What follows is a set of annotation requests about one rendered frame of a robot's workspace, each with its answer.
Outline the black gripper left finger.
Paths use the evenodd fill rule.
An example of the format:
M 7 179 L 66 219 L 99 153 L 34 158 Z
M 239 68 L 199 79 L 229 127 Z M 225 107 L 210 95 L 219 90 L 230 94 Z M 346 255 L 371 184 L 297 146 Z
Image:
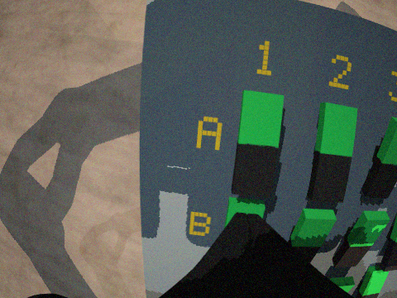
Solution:
M 236 213 L 201 261 L 160 298 L 244 298 L 251 226 Z

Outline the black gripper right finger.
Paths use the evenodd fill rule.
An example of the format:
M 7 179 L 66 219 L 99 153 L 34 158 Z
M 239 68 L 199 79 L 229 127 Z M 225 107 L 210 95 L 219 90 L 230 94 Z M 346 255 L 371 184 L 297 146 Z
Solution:
M 247 217 L 251 245 L 244 298 L 354 298 L 315 269 L 260 215 Z

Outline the grey switch panel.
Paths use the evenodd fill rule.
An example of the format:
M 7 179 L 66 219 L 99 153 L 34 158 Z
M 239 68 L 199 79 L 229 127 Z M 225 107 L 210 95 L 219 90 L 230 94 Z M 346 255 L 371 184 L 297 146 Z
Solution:
M 236 213 L 354 298 L 397 298 L 397 31 L 299 0 L 146 0 L 146 298 Z

